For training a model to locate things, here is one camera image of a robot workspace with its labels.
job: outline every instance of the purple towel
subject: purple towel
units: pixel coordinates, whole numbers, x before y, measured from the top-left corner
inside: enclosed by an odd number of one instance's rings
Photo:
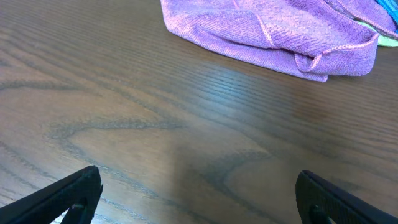
[[[375,0],[161,0],[167,29],[208,50],[309,80],[365,75],[379,34],[398,39]]]

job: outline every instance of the wood grain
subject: wood grain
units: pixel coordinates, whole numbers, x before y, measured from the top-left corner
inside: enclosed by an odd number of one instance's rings
[[[316,83],[170,34],[158,0],[0,0],[0,206],[95,164],[93,223],[299,223],[308,169],[398,216],[397,54]]]

